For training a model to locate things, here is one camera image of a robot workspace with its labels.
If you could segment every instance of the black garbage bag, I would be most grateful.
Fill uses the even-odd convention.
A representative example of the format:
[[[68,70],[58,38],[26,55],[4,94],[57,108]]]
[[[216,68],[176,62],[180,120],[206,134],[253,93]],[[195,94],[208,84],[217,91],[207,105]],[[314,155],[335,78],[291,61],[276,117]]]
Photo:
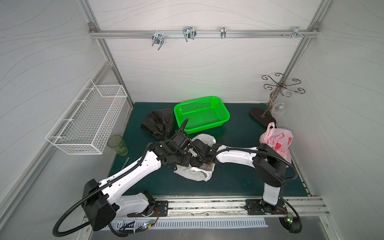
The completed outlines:
[[[159,109],[150,112],[144,119],[141,128],[158,140],[169,139],[176,130],[176,118],[173,108]]]

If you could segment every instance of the red wire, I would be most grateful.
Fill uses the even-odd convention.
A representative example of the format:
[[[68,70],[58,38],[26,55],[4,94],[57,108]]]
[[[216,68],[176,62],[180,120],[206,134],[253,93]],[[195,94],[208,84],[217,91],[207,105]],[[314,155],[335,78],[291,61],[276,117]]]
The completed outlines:
[[[156,221],[153,223],[154,225],[156,224],[157,220],[158,220],[159,217],[160,217],[160,212],[159,212],[159,210],[157,209],[157,207],[156,207],[155,209],[156,209],[156,211],[157,211],[157,217],[156,217]]]
[[[288,214],[288,212],[286,210],[282,209],[281,207],[277,207],[277,208],[283,210],[285,212],[285,214]]]

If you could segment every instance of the wine glass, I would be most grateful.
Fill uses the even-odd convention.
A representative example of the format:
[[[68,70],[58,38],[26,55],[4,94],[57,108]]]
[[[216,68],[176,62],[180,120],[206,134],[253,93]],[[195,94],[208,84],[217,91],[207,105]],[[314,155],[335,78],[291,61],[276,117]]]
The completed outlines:
[[[281,91],[281,95],[284,97],[284,100],[282,102],[277,103],[277,104],[274,105],[274,107],[272,109],[272,113],[277,114],[279,116],[282,116],[285,113],[285,111],[286,111],[286,103],[285,103],[285,101],[287,100],[287,98],[292,97],[293,93],[294,93],[293,90],[284,88]]]

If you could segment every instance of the white wall panel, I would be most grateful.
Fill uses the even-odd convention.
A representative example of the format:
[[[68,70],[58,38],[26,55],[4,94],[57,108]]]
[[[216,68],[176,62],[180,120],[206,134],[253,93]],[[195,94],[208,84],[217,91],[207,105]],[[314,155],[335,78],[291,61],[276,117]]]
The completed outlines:
[[[384,239],[384,2],[334,0],[320,31],[291,75],[306,94],[278,122],[340,238]]]
[[[0,1],[0,202],[105,61],[76,0]]]
[[[269,100],[261,76],[284,72],[298,39],[166,39],[159,51],[150,39],[107,43],[134,102],[244,103]]]
[[[320,0],[89,0],[102,30],[307,28]]]
[[[116,84],[112,71],[108,73],[102,84]],[[122,134],[128,111],[130,107],[126,102],[112,130],[112,135]],[[56,221],[81,199],[86,182],[93,178],[100,181],[106,177],[113,159],[114,153],[109,147],[105,148],[102,155],[67,155],[57,149],[5,226],[0,239],[56,239],[52,235],[52,228]],[[84,211],[79,207],[63,222],[60,231],[80,225],[83,218]],[[76,235],[77,232],[60,239],[72,240]]]

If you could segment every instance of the vent grille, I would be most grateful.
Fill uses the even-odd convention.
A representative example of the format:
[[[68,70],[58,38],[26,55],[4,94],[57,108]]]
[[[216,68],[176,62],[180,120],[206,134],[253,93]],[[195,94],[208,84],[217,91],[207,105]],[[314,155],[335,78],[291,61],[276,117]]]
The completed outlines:
[[[148,222],[146,219],[139,220],[114,220],[111,225],[114,229],[119,229],[125,224],[135,222],[135,228]],[[197,218],[197,219],[159,219],[151,229],[193,229],[193,228],[255,228],[268,227],[263,217],[251,218]]]

